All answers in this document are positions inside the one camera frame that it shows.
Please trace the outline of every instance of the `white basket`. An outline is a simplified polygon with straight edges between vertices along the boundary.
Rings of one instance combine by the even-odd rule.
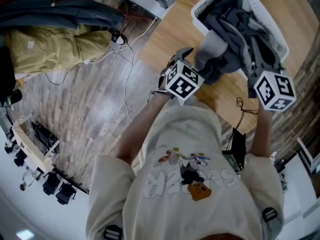
[[[191,10],[192,23],[193,25],[204,35],[206,35],[209,30],[206,26],[198,19],[198,16],[215,0],[200,0]],[[279,27],[275,23],[274,19],[271,17],[270,13],[260,2],[260,0],[248,0],[251,10],[258,19],[258,22],[263,25],[269,32],[273,35],[279,45],[276,48],[276,52],[279,55],[281,63],[283,63],[289,54],[289,47],[287,42],[282,35]]]

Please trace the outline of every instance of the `office chair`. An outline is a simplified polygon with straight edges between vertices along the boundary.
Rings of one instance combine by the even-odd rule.
[[[13,160],[16,166],[20,167],[25,164],[25,159],[27,155],[20,149],[20,151],[15,155],[15,159]]]
[[[72,187],[72,185],[67,183],[62,183],[61,187],[59,188],[60,192],[56,194],[56,198],[58,203],[62,205],[67,205],[69,203],[70,197],[74,194],[73,200],[76,197],[77,191]]]
[[[49,172],[48,173],[48,179],[46,182],[42,185],[43,186],[43,192],[46,193],[48,196],[53,195],[60,183],[60,180],[57,177],[56,173]]]

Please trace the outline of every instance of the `wooden floor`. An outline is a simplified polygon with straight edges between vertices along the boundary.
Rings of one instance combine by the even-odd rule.
[[[95,1],[121,10],[128,6],[130,14],[152,19],[137,5],[125,0]],[[124,29],[128,42],[142,34],[150,23],[144,19],[131,19]],[[150,90],[157,84],[158,71],[137,59],[139,50],[156,25],[132,46],[134,62],[126,85],[126,102],[131,117],[146,104]],[[106,53],[119,48],[112,44]],[[287,112],[273,116],[272,151],[277,150],[279,158],[292,154],[290,150],[295,150],[297,136],[308,141],[317,132],[319,109],[314,102],[314,93],[319,88],[319,48],[318,32],[317,41],[294,80],[299,93],[297,102]],[[81,183],[83,189],[90,187],[94,157],[108,154],[130,123],[124,105],[124,84],[131,69],[131,59],[132,54],[126,49],[114,52],[96,64],[82,63],[67,75],[60,86],[49,83],[45,74],[38,75],[25,83],[22,88],[23,100],[8,110],[14,120],[33,113],[35,121],[60,139],[60,156],[55,166],[76,183]],[[48,73],[48,77],[59,84],[66,72]],[[226,146],[232,129],[227,122],[220,121],[223,144]],[[247,147],[252,139],[253,131],[247,135]]]

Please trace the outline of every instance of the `white t-shirt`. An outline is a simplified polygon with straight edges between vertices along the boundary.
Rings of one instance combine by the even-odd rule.
[[[209,109],[163,109],[143,144],[145,164],[135,177],[124,161],[96,158],[86,237],[125,240],[199,240],[232,234],[244,240],[274,239],[282,223],[263,225],[272,208],[283,222],[284,196],[270,159],[247,154],[241,179],[223,157],[221,126]]]

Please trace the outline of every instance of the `wooden panel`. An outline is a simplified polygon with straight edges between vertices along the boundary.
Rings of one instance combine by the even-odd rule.
[[[161,71],[178,49],[193,47],[187,60],[194,61],[195,50],[204,36],[194,27],[191,9],[199,0],[177,0],[151,35],[139,54],[148,66]],[[284,63],[288,74],[294,77],[301,67],[315,38],[319,22],[307,0],[261,0],[274,17],[290,49]],[[236,107],[237,97],[243,99],[246,109],[256,109],[257,100],[248,99],[247,83],[237,72],[223,75],[211,85],[203,85],[196,96],[218,115],[236,126],[241,111]],[[239,131],[246,133],[256,124],[257,117],[245,114]]]

